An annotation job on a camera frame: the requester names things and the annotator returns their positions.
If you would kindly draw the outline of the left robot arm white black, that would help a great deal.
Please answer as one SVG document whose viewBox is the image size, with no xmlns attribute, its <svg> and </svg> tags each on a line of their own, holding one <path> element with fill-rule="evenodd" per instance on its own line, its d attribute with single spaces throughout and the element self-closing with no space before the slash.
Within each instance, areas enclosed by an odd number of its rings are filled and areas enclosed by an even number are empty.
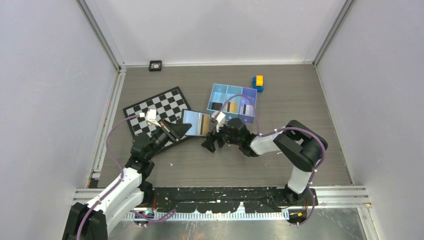
<svg viewBox="0 0 424 240">
<path fill-rule="evenodd" d="M 155 164 L 152 158 L 168 142 L 178 142 L 192 127 L 190 123 L 154 122 L 155 131 L 133 137 L 130 158 L 118 177 L 86 203 L 75 203 L 64 228 L 64 240 L 106 240 L 115 226 L 136 206 L 148 207 L 154 199 L 147 182 Z"/>
</svg>

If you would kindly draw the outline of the silver black striped credit card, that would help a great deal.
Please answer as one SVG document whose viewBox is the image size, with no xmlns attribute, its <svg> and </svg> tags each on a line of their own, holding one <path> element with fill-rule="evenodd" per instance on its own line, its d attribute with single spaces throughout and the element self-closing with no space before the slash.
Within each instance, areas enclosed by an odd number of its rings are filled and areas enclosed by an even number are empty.
<svg viewBox="0 0 424 240">
<path fill-rule="evenodd" d="M 255 115 L 254 106 L 249 104 L 242 104 L 240 106 L 240 115 L 254 116 Z"/>
</svg>

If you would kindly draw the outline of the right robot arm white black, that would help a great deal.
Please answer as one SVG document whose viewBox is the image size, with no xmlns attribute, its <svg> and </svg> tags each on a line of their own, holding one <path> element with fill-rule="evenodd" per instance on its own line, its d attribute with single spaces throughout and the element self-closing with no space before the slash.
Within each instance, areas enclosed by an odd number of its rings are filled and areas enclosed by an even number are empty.
<svg viewBox="0 0 424 240">
<path fill-rule="evenodd" d="M 328 149 L 327 141 L 297 120 L 267 134 L 250 132 L 239 118 L 217 125 L 206 134 L 201 144 L 210 152 L 216 146 L 236 145 L 247 157 L 281 152 L 292 163 L 291 176 L 284 187 L 283 196 L 291 205 L 299 205 L 306 197 L 313 175 Z"/>
</svg>

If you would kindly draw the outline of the orange striped credit card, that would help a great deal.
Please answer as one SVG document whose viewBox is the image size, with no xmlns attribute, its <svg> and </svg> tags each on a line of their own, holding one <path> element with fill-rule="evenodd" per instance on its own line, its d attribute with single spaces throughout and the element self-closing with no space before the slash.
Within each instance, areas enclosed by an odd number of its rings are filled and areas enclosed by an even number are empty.
<svg viewBox="0 0 424 240">
<path fill-rule="evenodd" d="M 229 101 L 226 104 L 225 111 L 229 113 L 238 113 L 238 103 Z"/>
</svg>

